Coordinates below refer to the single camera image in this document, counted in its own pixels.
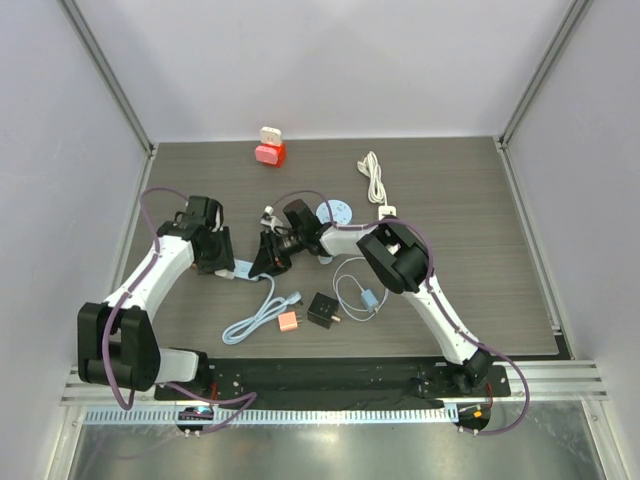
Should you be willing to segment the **round blue socket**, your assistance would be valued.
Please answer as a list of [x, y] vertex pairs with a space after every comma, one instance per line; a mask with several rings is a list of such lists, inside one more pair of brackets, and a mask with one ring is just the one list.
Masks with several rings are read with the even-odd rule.
[[349, 225], [353, 219], [352, 208], [346, 202], [337, 199], [321, 202], [315, 214], [321, 223], [333, 220], [339, 225]]

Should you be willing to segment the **light blue power strip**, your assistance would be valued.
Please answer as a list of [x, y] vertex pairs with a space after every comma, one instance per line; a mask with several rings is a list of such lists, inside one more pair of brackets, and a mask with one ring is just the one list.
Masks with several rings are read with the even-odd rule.
[[235, 259], [234, 277], [241, 280], [257, 282], [259, 276], [251, 275], [253, 263], [246, 260]]

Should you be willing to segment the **pink plug adapter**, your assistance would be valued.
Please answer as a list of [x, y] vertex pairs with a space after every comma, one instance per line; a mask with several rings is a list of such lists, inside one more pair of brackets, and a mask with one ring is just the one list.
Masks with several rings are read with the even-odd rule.
[[287, 311], [278, 315], [278, 326], [282, 333], [297, 330], [302, 319], [294, 312]]

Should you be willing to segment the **black cube adapter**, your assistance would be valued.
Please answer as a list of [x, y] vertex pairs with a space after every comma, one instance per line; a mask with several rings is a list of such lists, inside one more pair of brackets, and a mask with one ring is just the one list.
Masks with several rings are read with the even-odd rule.
[[338, 316], [339, 302], [337, 299], [317, 292], [306, 312], [307, 320], [326, 329], [341, 321]]

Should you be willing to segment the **white charger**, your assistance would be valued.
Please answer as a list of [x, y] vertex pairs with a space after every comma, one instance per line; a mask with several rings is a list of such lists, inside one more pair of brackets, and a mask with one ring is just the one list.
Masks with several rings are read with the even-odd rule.
[[227, 269], [217, 270], [214, 272], [214, 274], [218, 277], [228, 280], [233, 280], [235, 278], [234, 272]]

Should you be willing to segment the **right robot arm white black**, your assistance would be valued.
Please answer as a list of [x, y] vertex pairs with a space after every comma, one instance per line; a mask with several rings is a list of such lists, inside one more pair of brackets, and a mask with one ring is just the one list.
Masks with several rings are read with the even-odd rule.
[[301, 199], [287, 204], [283, 214], [286, 224], [270, 206], [261, 215], [263, 230], [252, 277], [288, 271], [291, 257], [302, 251], [321, 257], [359, 254], [382, 285], [405, 298], [430, 329], [447, 363], [453, 388], [470, 396], [486, 385], [491, 354], [447, 300], [430, 248], [407, 223], [394, 216], [365, 225], [321, 222]]

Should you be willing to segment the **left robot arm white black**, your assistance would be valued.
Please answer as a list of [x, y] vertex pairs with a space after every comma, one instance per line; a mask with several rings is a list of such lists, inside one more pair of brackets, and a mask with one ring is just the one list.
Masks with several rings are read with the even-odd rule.
[[204, 354], [161, 348], [154, 317], [181, 275], [195, 267], [202, 275], [235, 269], [230, 230], [223, 206], [206, 196], [191, 196], [174, 219], [154, 231], [150, 250], [129, 278], [100, 303], [85, 303], [77, 315], [80, 379], [146, 391], [177, 382], [188, 398], [205, 397], [212, 375], [201, 368]]

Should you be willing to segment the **blue usb charger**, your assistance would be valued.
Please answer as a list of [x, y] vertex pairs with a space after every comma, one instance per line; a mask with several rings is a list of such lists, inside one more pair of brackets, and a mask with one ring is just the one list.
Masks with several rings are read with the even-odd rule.
[[380, 303], [371, 289], [363, 290], [361, 292], [360, 299], [367, 312], [370, 314], [378, 312]]

